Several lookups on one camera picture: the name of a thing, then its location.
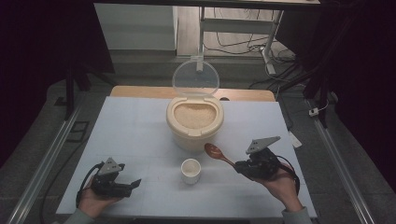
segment white table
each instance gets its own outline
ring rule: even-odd
[[[112,157],[125,163],[116,182],[142,178],[130,198],[107,208],[114,217],[262,218],[281,217],[284,206],[262,185],[252,182],[224,161],[205,153],[190,154],[177,147],[165,120],[169,99],[107,97],[90,140],[64,194],[57,214],[75,211],[75,198],[84,176]],[[280,136],[269,146],[287,158],[301,178],[300,200],[316,217],[290,137],[276,102],[221,102],[224,123],[213,142],[231,161],[246,160],[252,139]],[[180,165],[195,158],[202,165],[197,184],[181,181]]]

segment white cup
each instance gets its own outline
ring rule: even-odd
[[[184,183],[193,185],[201,175],[201,164],[195,159],[187,159],[181,164],[181,179]]]

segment brown spoon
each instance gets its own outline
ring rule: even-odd
[[[235,164],[228,160],[224,154],[222,154],[221,150],[213,144],[206,143],[205,144],[205,152],[206,154],[216,160],[222,160],[230,164],[232,167],[235,167]]]

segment wooden floor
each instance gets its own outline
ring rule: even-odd
[[[197,55],[199,43],[199,7],[178,7],[177,28],[177,56]],[[224,18],[238,20],[271,21],[272,10],[242,9],[242,8],[213,8],[205,9],[206,18]],[[257,49],[251,52],[249,47],[263,45],[268,35],[212,33],[204,34],[205,56],[239,56],[261,57]],[[274,53],[286,49],[282,44],[275,42],[272,45]]]

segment person's left hand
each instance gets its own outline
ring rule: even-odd
[[[106,196],[96,195],[91,189],[91,183],[93,176],[91,176],[90,182],[84,188],[81,193],[81,200],[79,202],[79,210],[87,214],[91,218],[99,217],[105,208],[109,205],[118,202],[122,198],[111,198]]]

